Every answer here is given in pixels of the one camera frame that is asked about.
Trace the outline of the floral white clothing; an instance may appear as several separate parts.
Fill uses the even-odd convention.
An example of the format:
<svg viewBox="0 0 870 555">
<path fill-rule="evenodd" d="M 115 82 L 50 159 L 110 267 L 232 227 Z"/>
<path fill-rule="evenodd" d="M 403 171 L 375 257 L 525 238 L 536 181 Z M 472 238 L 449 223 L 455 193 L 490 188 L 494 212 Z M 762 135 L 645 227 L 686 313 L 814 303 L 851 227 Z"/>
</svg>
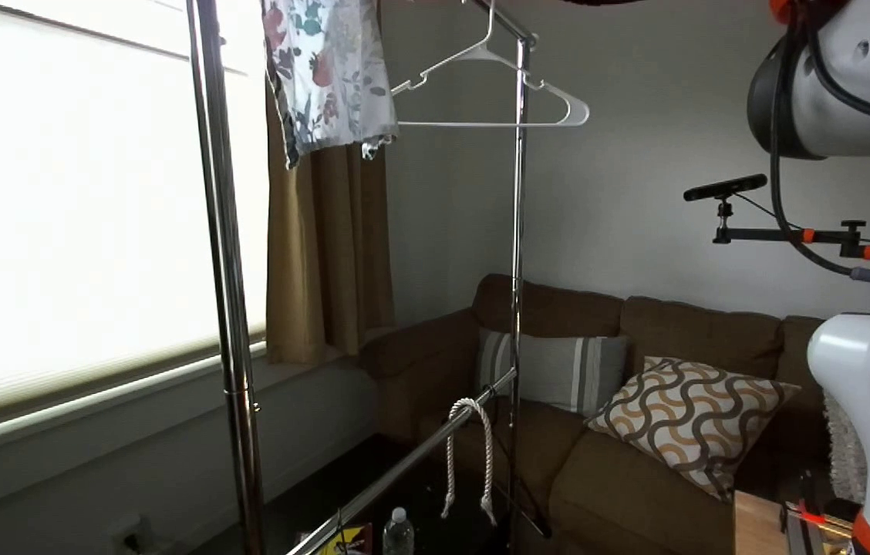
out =
<svg viewBox="0 0 870 555">
<path fill-rule="evenodd" d="M 375 0 L 262 0 L 262 30 L 287 166 L 393 135 Z"/>
</svg>

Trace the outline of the white plastic hanger top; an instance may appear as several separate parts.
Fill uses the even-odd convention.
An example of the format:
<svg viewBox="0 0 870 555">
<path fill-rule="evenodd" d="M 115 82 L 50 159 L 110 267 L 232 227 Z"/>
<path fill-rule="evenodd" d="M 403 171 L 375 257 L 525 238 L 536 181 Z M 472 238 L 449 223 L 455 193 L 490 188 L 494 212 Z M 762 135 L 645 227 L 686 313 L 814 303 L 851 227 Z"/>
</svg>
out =
<svg viewBox="0 0 870 555">
<path fill-rule="evenodd" d="M 445 112 L 416 118 L 403 112 L 396 130 L 580 130 L 591 107 L 536 77 L 529 70 L 529 48 L 536 33 L 521 26 L 498 0 L 466 0 L 483 17 L 481 33 L 421 64 L 390 86 L 393 101 L 418 97 L 438 82 Z"/>
</svg>

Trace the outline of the chrome clothing rack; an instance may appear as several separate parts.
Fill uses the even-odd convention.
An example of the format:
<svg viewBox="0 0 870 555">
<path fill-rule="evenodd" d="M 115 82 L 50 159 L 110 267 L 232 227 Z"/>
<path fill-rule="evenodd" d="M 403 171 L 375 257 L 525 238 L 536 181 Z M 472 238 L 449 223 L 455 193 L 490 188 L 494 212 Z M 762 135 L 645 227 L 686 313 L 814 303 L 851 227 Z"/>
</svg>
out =
<svg viewBox="0 0 870 555">
<path fill-rule="evenodd" d="M 490 26 L 498 26 L 514 39 L 514 171 L 513 171 L 513 278 L 509 278 L 509 338 L 521 338 L 525 316 L 525 280 L 521 280 L 521 236 L 525 236 L 525 130 L 526 130 L 526 97 L 529 97 L 529 48 L 536 33 L 521 26 L 513 12 L 498 9 L 494 0 L 474 0 Z M 225 69 L 222 69 L 222 36 L 215 0 L 184 0 L 187 46 L 191 46 L 191 86 L 198 107 L 201 135 L 201 166 L 204 166 L 204 202 L 206 202 L 206 236 L 213 257 L 213 292 L 218 316 L 218 351 L 222 351 L 222 398 L 227 409 L 232 463 L 234 463 L 234 495 L 240 514 L 240 548 L 242 555 L 264 555 L 264 523 L 262 523 L 262 470 L 259 470 L 259 437 L 256 437 L 256 394 L 249 369 L 249 338 L 247 338 L 247 307 L 242 307 L 242 276 L 240 276 L 240 236 L 237 236 L 237 203 L 234 203 L 234 166 L 227 138 L 227 107 L 225 107 Z M 494 379 L 477 398 L 460 398 L 454 412 L 442 430 L 436 430 L 418 448 L 396 460 L 384 474 L 378 474 L 351 504 L 339 505 L 322 518 L 308 538 L 301 538 L 287 555 L 313 555 L 327 541 L 332 541 L 354 514 L 375 504 L 396 478 L 403 478 L 421 458 L 436 448 L 449 443 L 449 437 L 467 423 L 481 421 L 490 426 L 483 407 L 494 394 L 509 398 L 509 409 L 519 407 L 521 392 L 521 361 L 509 351 L 509 369 Z"/>
</svg>

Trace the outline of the brown curtain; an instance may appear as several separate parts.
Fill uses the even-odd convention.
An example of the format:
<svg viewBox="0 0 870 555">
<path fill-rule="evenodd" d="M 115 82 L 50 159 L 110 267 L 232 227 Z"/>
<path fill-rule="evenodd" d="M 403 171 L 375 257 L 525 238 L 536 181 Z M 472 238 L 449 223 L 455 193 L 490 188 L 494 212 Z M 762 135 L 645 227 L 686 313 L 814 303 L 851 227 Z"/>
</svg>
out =
<svg viewBox="0 0 870 555">
<path fill-rule="evenodd" d="M 356 144 L 282 163 L 268 82 L 268 356 L 356 356 L 390 319 L 384 163 Z"/>
</svg>

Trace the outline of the brown sofa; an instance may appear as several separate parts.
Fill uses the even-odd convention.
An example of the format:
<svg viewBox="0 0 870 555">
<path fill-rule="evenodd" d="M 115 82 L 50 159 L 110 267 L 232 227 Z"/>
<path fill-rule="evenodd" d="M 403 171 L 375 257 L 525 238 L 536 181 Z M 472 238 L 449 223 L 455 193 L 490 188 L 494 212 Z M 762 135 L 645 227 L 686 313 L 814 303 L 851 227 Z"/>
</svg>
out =
<svg viewBox="0 0 870 555">
<path fill-rule="evenodd" d="M 626 366 L 677 356 L 795 389 L 733 470 L 733 488 L 786 501 L 801 484 L 830 495 L 830 433 L 804 365 L 810 319 L 712 313 L 649 295 L 603 295 L 529 283 L 509 303 L 509 280 L 486 276 L 467 307 L 366 342 L 356 365 L 378 384 L 378 433 L 425 441 L 448 407 L 477 389 L 481 342 L 519 321 L 526 338 L 619 336 Z M 557 555 L 733 555 L 733 508 L 638 448 L 591 433 L 580 417 L 521 403 L 519 470 L 526 501 L 553 527 Z"/>
</svg>

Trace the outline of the striped grey cushion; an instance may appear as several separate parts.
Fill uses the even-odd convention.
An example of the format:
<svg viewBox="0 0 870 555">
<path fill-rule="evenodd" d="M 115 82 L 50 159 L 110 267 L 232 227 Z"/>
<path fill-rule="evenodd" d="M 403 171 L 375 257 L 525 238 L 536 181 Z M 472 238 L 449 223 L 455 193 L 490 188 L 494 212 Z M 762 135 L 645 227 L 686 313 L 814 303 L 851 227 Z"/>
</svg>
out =
<svg viewBox="0 0 870 555">
<path fill-rule="evenodd" d="M 477 392 L 519 369 L 525 400 L 564 412 L 598 412 L 622 384 L 622 336 L 529 336 L 509 348 L 509 336 L 486 329 L 477 348 Z"/>
</svg>

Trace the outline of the plastic water bottle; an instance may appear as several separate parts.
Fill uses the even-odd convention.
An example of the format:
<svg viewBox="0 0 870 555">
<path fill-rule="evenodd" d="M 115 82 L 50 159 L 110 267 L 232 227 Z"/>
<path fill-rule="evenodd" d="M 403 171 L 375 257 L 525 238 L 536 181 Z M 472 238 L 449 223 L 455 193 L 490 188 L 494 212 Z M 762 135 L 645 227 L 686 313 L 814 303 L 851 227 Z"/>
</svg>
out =
<svg viewBox="0 0 870 555">
<path fill-rule="evenodd" d="M 414 523 L 403 505 L 393 505 L 381 527 L 381 555 L 414 555 Z"/>
</svg>

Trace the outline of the patterned beige cushion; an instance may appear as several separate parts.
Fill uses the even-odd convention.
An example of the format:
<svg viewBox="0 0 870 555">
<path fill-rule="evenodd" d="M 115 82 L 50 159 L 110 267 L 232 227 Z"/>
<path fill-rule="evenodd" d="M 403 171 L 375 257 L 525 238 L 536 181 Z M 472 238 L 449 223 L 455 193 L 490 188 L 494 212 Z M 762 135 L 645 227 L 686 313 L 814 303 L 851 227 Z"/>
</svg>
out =
<svg viewBox="0 0 870 555">
<path fill-rule="evenodd" d="M 727 501 L 738 465 L 795 394 L 791 384 L 648 356 L 589 430 L 626 441 L 705 497 Z"/>
</svg>

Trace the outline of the white window blind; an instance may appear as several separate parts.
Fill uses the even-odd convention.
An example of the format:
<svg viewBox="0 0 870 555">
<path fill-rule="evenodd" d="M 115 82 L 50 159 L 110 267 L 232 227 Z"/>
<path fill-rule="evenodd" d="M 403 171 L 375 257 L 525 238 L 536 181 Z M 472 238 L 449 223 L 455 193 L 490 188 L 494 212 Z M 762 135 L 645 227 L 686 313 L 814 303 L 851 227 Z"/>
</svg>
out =
<svg viewBox="0 0 870 555">
<path fill-rule="evenodd" d="M 213 338 L 184 0 L 0 0 L 0 407 Z"/>
</svg>

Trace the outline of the fuzzy white cushion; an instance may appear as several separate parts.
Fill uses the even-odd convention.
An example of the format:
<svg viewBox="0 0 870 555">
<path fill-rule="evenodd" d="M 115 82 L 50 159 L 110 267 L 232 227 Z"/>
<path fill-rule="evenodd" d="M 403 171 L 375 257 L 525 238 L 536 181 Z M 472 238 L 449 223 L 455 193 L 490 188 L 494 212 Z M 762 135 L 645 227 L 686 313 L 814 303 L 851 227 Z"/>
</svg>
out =
<svg viewBox="0 0 870 555">
<path fill-rule="evenodd" d="M 863 504 L 867 460 L 863 448 L 833 394 L 823 394 L 823 417 L 830 433 L 830 484 L 838 501 Z"/>
</svg>

